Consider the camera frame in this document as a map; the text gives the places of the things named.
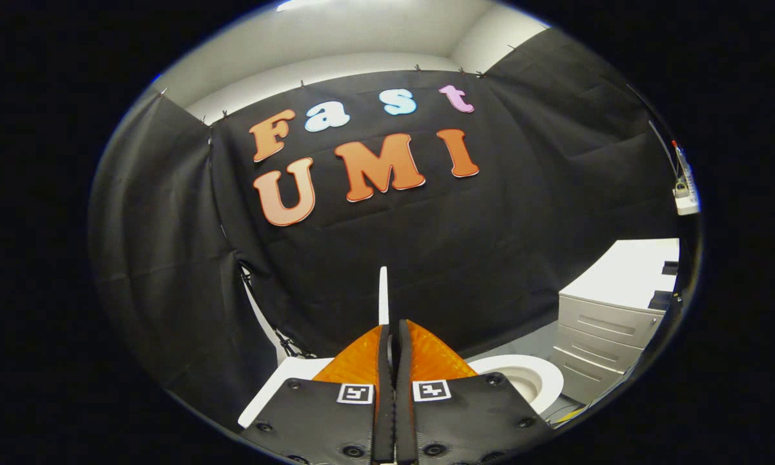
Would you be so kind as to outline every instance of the black fabric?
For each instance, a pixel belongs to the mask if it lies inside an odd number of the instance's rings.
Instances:
[[[287,380],[240,436],[308,463],[370,463],[374,403],[339,403],[341,388],[339,383]]]
[[[672,299],[672,293],[669,291],[654,291],[654,295],[648,301],[648,308],[655,310],[666,310]]]
[[[420,465],[511,457],[542,444],[553,433],[502,373],[447,383],[449,399],[413,403]],[[437,445],[443,453],[435,454]]]
[[[453,85],[473,104],[453,108]],[[379,92],[406,88],[412,114],[391,116]],[[344,104],[342,127],[308,132],[305,112]],[[249,129],[286,109],[284,149],[261,162]],[[465,132],[479,173],[452,176],[435,133]],[[411,136],[423,186],[349,203],[338,145],[378,154]],[[313,158],[313,212],[301,223],[264,219],[257,177],[280,171],[286,206],[298,200],[287,166]],[[623,80],[558,30],[545,30],[477,79],[444,71],[340,77],[248,106],[213,127],[216,200],[237,256],[252,265],[270,322],[299,347],[333,357],[377,322],[378,268],[390,273],[391,323],[410,318],[463,357],[557,318],[557,292],[619,239],[675,236],[667,155],[648,112]]]
[[[209,133],[154,89],[146,92],[96,172],[89,251],[104,310],[146,371],[237,432],[276,359],[219,227]]]
[[[677,262],[665,262],[663,264],[663,270],[660,274],[668,274],[669,276],[677,276]]]

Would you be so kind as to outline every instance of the white ceiling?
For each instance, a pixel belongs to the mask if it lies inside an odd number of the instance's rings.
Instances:
[[[325,0],[273,3],[180,59],[154,86],[182,107],[247,76],[305,59],[366,52],[450,57],[491,0]]]

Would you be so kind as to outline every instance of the white pole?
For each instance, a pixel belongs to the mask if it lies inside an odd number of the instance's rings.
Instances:
[[[389,324],[388,318],[388,268],[379,269],[379,324]]]

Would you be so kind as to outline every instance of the screw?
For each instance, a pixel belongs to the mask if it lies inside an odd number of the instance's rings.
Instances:
[[[431,444],[425,447],[422,452],[424,452],[425,455],[436,457],[437,455],[444,453],[444,450],[446,450],[446,448],[441,444]]]
[[[356,457],[363,456],[364,455],[364,450],[362,450],[362,448],[358,447],[358,446],[347,446],[346,448],[343,448],[341,453],[343,453],[344,455],[346,455],[348,457],[354,457],[354,459],[355,459]]]
[[[488,376],[485,376],[485,382],[491,386],[497,386],[505,382],[505,378],[499,373],[489,373]]]

